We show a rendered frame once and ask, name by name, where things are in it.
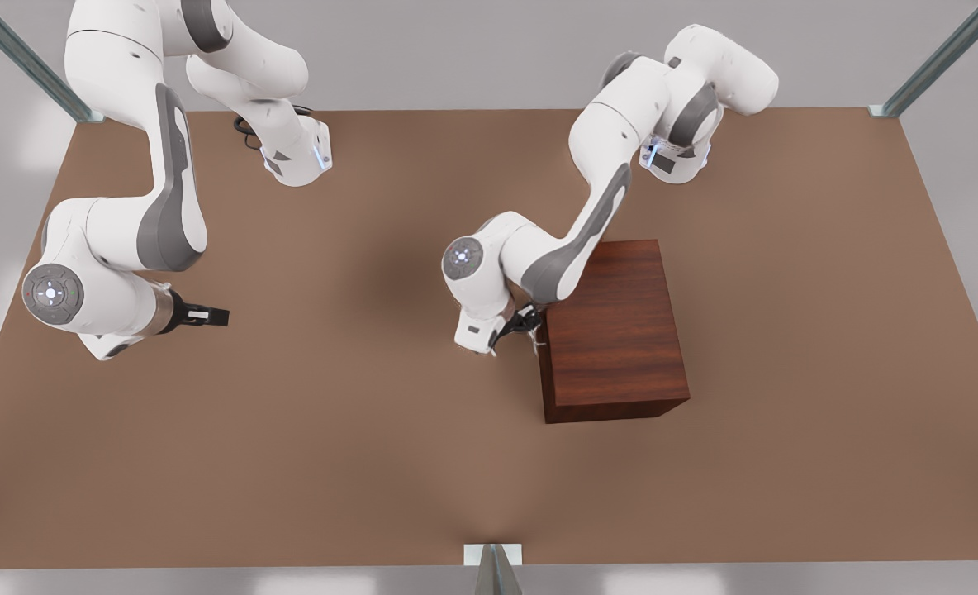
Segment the dark brown wooden box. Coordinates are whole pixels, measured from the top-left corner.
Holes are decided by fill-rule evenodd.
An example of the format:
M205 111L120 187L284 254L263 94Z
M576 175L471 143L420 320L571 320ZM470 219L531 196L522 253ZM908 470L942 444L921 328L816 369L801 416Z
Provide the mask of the dark brown wooden box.
M601 242L571 297L541 317L547 423L658 417L688 402L657 240Z

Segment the silver frame post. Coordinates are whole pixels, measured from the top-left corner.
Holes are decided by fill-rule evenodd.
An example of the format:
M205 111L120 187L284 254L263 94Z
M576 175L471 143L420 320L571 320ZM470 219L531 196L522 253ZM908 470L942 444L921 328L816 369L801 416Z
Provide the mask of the silver frame post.
M30 48L0 16L0 49L42 89L48 98L69 114L78 123L102 123L103 114L89 108L68 83L52 71L48 64Z
M867 106L874 118L897 118L922 97L978 41L978 5L954 32L881 105Z
M477 566L474 595L523 595L513 569L522 545L464 545L463 564Z

